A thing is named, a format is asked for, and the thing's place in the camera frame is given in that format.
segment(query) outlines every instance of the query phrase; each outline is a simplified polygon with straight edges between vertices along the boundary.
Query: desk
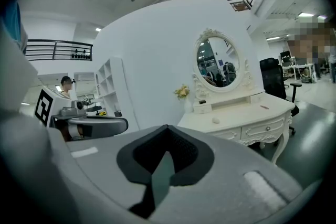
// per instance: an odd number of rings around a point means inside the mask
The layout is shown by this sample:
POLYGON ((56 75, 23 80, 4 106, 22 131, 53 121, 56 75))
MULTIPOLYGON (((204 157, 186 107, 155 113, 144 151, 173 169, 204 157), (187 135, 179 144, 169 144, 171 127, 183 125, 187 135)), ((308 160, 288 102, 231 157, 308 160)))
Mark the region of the desk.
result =
POLYGON ((275 164, 287 145, 291 110, 295 105, 266 93, 252 95, 251 99, 251 102, 219 106, 204 114, 185 113, 178 126, 245 146, 262 142, 260 147, 263 148, 265 142, 272 143, 279 139, 272 158, 275 164))
POLYGON ((315 72, 315 65, 313 63, 307 63, 305 65, 294 65, 294 66, 288 66, 288 67, 282 67, 282 69, 290 69, 290 68, 293 68, 294 69, 294 78, 295 80, 297 80, 296 78, 296 72, 295 72, 295 69, 299 69, 299 68, 305 68, 305 67, 308 67, 309 68, 309 75, 310 77, 312 77, 311 75, 311 67, 313 67, 313 71, 315 72))

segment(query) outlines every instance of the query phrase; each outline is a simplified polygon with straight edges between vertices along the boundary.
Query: ceiling light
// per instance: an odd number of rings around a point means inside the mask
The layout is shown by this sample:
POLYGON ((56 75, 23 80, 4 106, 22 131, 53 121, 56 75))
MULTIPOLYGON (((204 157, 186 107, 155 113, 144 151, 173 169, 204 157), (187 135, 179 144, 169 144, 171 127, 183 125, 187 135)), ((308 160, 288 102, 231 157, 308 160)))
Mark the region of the ceiling light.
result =
POLYGON ((271 37, 271 38, 266 38, 267 41, 269 40, 274 40, 274 39, 279 39, 280 37, 271 37))
POLYGON ((301 12, 301 13, 299 14, 299 17, 313 17, 313 16, 314 16, 314 14, 304 13, 304 12, 301 12))

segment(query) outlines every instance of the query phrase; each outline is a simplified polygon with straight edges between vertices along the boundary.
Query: ornate mirror frame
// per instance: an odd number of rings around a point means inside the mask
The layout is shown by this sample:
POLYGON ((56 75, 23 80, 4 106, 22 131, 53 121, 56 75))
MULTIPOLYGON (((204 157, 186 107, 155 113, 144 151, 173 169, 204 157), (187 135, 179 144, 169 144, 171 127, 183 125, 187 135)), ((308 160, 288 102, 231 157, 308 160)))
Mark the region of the ornate mirror frame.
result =
POLYGON ((228 93, 231 92, 233 90, 235 90, 237 87, 241 88, 244 87, 244 90, 250 90, 253 89, 255 87, 253 78, 251 73, 248 71, 248 64, 247 64, 247 60, 244 57, 243 53, 241 52, 240 48, 236 45, 236 42, 228 37, 227 35, 223 34, 220 31, 214 30, 214 29, 209 29, 206 28, 205 31, 200 34, 198 40, 196 41, 195 44, 195 52, 194 52, 194 73, 193 73, 193 80, 195 83, 195 94, 196 94, 196 98, 199 100, 202 99, 206 99, 208 96, 210 96, 210 92, 213 93, 228 93), (199 69, 198 69, 198 65, 197 65, 197 53, 198 53, 198 49, 201 45, 201 43, 203 43, 205 40, 211 38, 211 37, 218 37, 218 38, 222 38, 226 41, 228 41, 231 46, 236 50, 237 53, 237 57, 238 57, 238 61, 239 61, 239 73, 237 75, 237 77, 235 78, 235 80, 226 87, 215 87, 211 84, 209 84, 208 82, 206 82, 206 80, 202 77, 199 69))

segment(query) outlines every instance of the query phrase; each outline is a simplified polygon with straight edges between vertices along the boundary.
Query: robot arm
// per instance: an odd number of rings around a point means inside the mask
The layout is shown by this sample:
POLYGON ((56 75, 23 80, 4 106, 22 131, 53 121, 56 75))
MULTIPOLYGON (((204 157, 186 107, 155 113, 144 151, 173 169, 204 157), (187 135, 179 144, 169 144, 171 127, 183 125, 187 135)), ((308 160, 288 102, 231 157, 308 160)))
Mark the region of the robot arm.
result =
POLYGON ((46 127, 61 130, 66 141, 109 137, 126 131, 128 121, 124 118, 87 116, 84 105, 101 101, 71 101, 56 90, 44 87, 37 101, 35 116, 46 127))

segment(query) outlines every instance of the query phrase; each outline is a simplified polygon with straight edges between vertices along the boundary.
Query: table leg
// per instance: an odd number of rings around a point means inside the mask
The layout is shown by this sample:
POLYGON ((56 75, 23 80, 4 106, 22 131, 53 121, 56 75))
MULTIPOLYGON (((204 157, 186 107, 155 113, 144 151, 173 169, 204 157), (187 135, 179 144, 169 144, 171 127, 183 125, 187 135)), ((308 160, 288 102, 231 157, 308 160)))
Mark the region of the table leg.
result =
POLYGON ((277 150, 275 151, 275 153, 273 155, 273 158, 272 158, 272 161, 271 161, 273 164, 275 164, 275 162, 277 161, 280 154, 284 151, 284 149, 287 145, 287 142, 288 142, 288 137, 289 137, 289 124, 287 122, 285 124, 285 129, 283 130, 283 133, 280 135, 277 150))

